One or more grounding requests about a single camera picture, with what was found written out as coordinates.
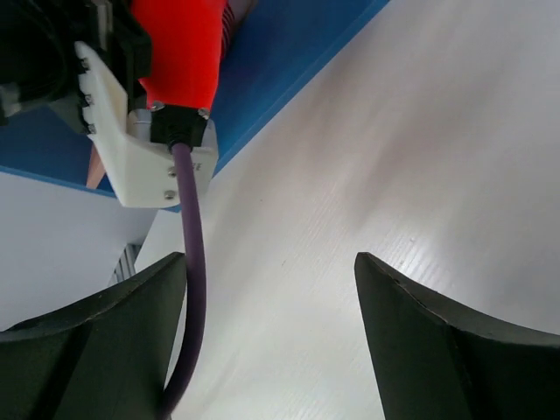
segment white wood grain surface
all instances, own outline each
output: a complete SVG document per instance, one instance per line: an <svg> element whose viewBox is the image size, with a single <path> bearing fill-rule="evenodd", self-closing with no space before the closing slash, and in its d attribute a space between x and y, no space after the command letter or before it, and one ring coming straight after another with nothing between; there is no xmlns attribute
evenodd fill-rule
<svg viewBox="0 0 560 420"><path fill-rule="evenodd" d="M560 2L392 0L213 181L176 420L382 419L359 251L560 333ZM140 266L181 249L160 213Z"/></svg>

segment purple cable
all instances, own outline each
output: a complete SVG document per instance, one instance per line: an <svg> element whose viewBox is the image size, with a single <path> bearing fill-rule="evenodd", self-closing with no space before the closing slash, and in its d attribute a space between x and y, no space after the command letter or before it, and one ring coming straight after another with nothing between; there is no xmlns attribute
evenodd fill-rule
<svg viewBox="0 0 560 420"><path fill-rule="evenodd" d="M199 358L207 311L207 273L200 223L199 199L194 181L191 149L177 143L171 150L177 172L178 196L185 236L186 322L177 365L164 391L158 420L168 420L185 393Z"/></svg>

